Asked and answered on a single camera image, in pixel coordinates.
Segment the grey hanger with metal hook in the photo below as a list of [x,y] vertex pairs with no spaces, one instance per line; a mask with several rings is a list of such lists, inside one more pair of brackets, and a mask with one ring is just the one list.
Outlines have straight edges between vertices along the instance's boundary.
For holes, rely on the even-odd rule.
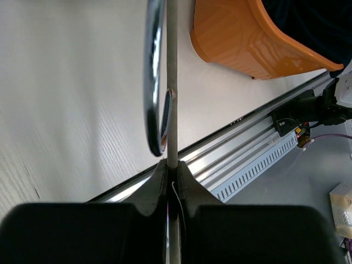
[[[159,114],[162,37],[166,37],[167,88]],[[151,153],[167,155],[169,261],[181,263],[178,168],[178,4],[147,1],[143,70],[144,122]]]

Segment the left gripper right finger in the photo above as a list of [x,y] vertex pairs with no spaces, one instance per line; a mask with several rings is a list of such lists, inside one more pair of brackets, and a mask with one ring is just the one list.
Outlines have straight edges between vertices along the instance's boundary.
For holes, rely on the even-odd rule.
[[340,263],[332,228],[314,208],[226,205],[185,162],[177,169],[182,263]]

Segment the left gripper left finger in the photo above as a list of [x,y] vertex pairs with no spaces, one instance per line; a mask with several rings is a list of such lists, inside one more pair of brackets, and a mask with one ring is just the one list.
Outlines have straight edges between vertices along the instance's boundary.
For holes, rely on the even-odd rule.
[[165,263],[167,163],[122,202],[24,203],[1,223],[1,263]]

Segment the navy blue shorts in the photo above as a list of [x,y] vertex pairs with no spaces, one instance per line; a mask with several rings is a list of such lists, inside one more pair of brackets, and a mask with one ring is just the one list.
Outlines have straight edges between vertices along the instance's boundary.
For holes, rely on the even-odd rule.
[[351,1],[262,1],[277,28],[333,63],[351,62]]

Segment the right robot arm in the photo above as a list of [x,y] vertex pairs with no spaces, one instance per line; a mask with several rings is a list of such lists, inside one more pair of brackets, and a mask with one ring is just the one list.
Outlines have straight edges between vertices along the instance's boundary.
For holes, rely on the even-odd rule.
[[295,128],[310,130],[351,119],[351,66],[328,81],[321,93],[307,90],[272,111],[275,130],[284,136]]

